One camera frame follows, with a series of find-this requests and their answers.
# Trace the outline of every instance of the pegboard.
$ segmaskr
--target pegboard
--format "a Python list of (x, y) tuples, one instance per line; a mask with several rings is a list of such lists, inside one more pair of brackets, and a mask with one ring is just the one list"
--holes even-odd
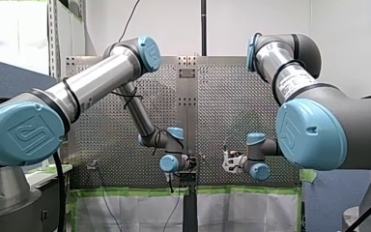
[[(194, 137), (189, 140), (196, 144), (187, 146), (195, 148), (201, 158), (198, 185), (295, 187), (299, 172), (284, 158), (267, 158), (271, 177), (262, 183), (253, 182), (247, 174), (226, 173), (221, 167), (227, 136), (232, 135), (227, 142), (229, 148), (243, 152), (249, 132), (275, 136), (277, 105), (271, 88), (259, 76), (245, 70), (244, 57), (194, 58), (191, 64), (196, 72), (194, 78), (180, 78), (185, 67), (179, 63), (181, 59), (184, 57), (163, 57), (159, 71), (143, 75), (136, 85), (155, 125), (162, 129), (180, 126), (194, 133), (187, 137)], [(82, 72), (99, 60), (99, 57), (69, 57), (68, 75)], [(195, 105), (196, 110), (184, 111), (181, 105), (185, 100), (187, 105)], [(73, 125), (69, 148), (75, 164), (71, 173), (73, 189), (167, 186), (158, 167), (163, 149), (152, 156), (153, 148), (138, 144), (138, 132), (123, 105), (119, 97), (108, 95)], [(185, 112), (195, 114), (189, 117), (191, 121), (187, 119), (187, 125)], [(88, 169), (93, 160), (99, 163), (99, 170)]]
[(242, 57), (201, 57), (197, 69), (197, 152), (204, 158), (199, 185), (299, 185), (299, 170), (282, 157), (267, 157), (271, 175), (266, 182), (254, 182), (247, 174), (236, 175), (222, 169), (225, 142), (230, 150), (245, 152), (248, 133), (263, 132), (267, 137), (276, 137), (278, 106), (269, 84), (256, 73), (248, 72)]

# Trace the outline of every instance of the wire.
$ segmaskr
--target wire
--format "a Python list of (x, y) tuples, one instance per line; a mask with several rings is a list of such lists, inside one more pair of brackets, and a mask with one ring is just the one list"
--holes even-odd
[(125, 101), (125, 105), (123, 105), (123, 109), (126, 109), (126, 107), (128, 106), (128, 104), (134, 99), (134, 98), (139, 98), (140, 100), (143, 100), (143, 96), (141, 95), (136, 95), (137, 93), (137, 87), (134, 87), (134, 90), (133, 92), (131, 93), (131, 95), (124, 95), (124, 94), (119, 94), (119, 93), (116, 93), (116, 92), (110, 92), (111, 94), (114, 94), (114, 95), (117, 95), (117, 96), (120, 96), (120, 97), (125, 97), (125, 98), (129, 98), (127, 101)]
[(371, 215), (371, 207), (360, 216), (345, 232), (354, 232), (354, 230), (360, 226), (369, 216)]
[(106, 197), (105, 197), (106, 188), (105, 188), (103, 176), (101, 175), (101, 172), (99, 170), (99, 166), (98, 166), (98, 168), (96, 170), (98, 171), (98, 174), (99, 174), (99, 177), (100, 177), (100, 181), (101, 181), (101, 186), (103, 187), (102, 196), (103, 196), (104, 204), (106, 205), (107, 211), (109, 212), (109, 214), (111, 215), (111, 217), (114, 219), (114, 222), (116, 222), (116, 225), (119, 228), (119, 231), (122, 232), (122, 227), (120, 226), (119, 221), (117, 221), (116, 217), (111, 212), (110, 207), (109, 207), (109, 205), (107, 203), (107, 200), (106, 200)]
[(140, 0), (137, 0), (137, 2), (134, 4), (133, 10), (131, 11), (130, 17), (128, 18), (128, 22), (126, 23), (126, 26), (125, 26), (125, 30), (123, 31), (123, 34), (122, 34), (122, 36), (119, 39), (119, 42), (121, 42), (122, 41), (122, 38), (125, 36), (125, 33), (128, 30), (128, 24), (130, 23), (131, 18), (133, 17), (134, 11), (137, 8), (137, 5), (138, 5), (139, 2), (140, 2)]
[(177, 197), (176, 205), (174, 206), (173, 211), (171, 212), (170, 216), (168, 217), (167, 221), (165, 222), (164, 228), (162, 229), (162, 232), (165, 232), (165, 228), (167, 227), (168, 221), (170, 221), (170, 218), (173, 216), (174, 212), (176, 211), (177, 206), (179, 205), (179, 202), (180, 202), (180, 184), (179, 184), (179, 196)]
[(63, 175), (62, 162), (60, 161), (58, 152), (53, 154), (55, 160), (56, 171), (59, 181), (59, 223), (57, 231), (65, 231), (65, 214), (66, 214), (66, 188), (65, 176)]
[[(155, 136), (155, 149), (153, 150), (152, 156), (154, 156), (154, 155), (156, 154), (156, 151), (157, 151), (157, 145), (158, 145), (158, 143), (159, 143), (160, 140), (161, 140), (161, 134), (162, 134), (163, 132), (165, 132), (166, 134), (167, 134), (167, 133), (170, 134), (169, 131), (167, 131), (167, 130), (161, 130), (159, 127), (156, 127), (156, 129), (158, 130), (158, 132), (157, 132), (157, 134), (156, 134), (156, 136)], [(178, 139), (178, 138), (176, 138), (176, 137), (174, 137), (174, 136), (171, 136), (171, 137), (174, 138), (174, 140), (176, 140), (176, 141), (180, 144), (180, 146), (182, 146), (182, 150), (185, 148), (185, 145), (183, 144), (183, 142), (182, 142), (180, 139)], [(183, 152), (178, 153), (178, 152), (165, 151), (165, 153), (170, 153), (170, 154), (182, 154)]]

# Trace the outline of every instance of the green tape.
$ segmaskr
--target green tape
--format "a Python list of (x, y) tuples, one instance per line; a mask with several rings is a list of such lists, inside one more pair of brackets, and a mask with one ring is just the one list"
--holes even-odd
[(71, 195), (71, 200), (69, 203), (71, 206), (71, 232), (76, 231), (77, 199), (78, 197)]
[[(71, 197), (96, 197), (103, 196), (139, 196), (139, 197), (159, 197), (179, 195), (176, 188), (171, 193), (170, 188), (96, 188), (96, 189), (77, 189), (71, 191)], [(180, 195), (186, 194), (186, 188), (180, 189)]]
[(301, 169), (300, 170), (300, 180), (303, 182), (313, 183), (317, 177), (317, 172), (312, 169)]

